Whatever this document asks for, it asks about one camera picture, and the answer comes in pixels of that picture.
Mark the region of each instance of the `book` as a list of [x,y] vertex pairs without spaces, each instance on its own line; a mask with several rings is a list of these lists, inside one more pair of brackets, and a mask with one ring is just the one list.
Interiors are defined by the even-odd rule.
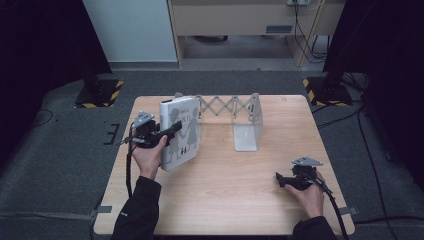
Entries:
[[160,103],[160,130],[181,121],[182,128],[162,150],[161,168],[170,171],[193,159],[200,147],[200,100],[184,96]]

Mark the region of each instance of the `vent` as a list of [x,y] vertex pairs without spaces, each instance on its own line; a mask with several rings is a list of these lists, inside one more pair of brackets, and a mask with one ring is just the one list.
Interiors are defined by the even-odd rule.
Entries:
[[268,25],[266,33],[291,33],[292,25]]

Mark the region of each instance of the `hand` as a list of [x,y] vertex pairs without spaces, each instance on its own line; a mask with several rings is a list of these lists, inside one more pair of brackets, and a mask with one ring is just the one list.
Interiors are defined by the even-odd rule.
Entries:
[[[318,170],[317,177],[324,181],[324,178]],[[299,191],[289,184],[286,184],[285,188],[296,197],[303,211],[305,211],[309,218],[323,215],[324,193],[318,185],[312,184],[304,191]]]
[[138,168],[140,169],[140,176],[155,180],[158,168],[160,166],[160,155],[162,149],[166,145],[168,136],[163,136],[159,144],[154,148],[140,148],[137,147],[136,143],[132,143],[134,149],[132,155],[137,162]]

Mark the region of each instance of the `gray carpet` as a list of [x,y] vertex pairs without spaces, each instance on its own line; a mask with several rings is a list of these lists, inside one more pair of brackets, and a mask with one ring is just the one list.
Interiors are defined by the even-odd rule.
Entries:
[[[108,145],[119,125],[117,143],[138,96],[184,94],[241,95],[301,94],[302,79],[319,72],[274,71],[134,71],[115,72],[124,81],[109,108],[76,109],[82,81],[49,92],[34,127],[26,134],[14,159],[1,176],[0,213],[54,212],[88,215],[101,198],[118,151]],[[354,99],[360,95],[349,88]],[[327,107],[314,113],[317,125],[347,116],[362,103]],[[424,217],[424,193],[409,172],[385,159],[378,136],[364,114],[361,123],[371,150],[389,216]],[[344,197],[359,214],[354,221],[383,217],[376,180],[356,115],[320,129]],[[424,239],[424,224],[392,220],[398,239]],[[95,239],[108,239],[94,235]],[[90,221],[40,218],[0,219],[0,239],[90,239]],[[394,239],[384,221],[356,225],[350,239]]]

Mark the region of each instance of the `black jacket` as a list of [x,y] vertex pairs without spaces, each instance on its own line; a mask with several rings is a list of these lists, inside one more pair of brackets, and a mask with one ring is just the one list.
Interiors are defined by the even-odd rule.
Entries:
[[[112,240],[153,239],[153,231],[159,220],[159,196],[161,185],[148,178],[139,177],[133,196],[127,200],[113,230]],[[336,239],[324,217],[300,221],[293,229],[293,240]]]

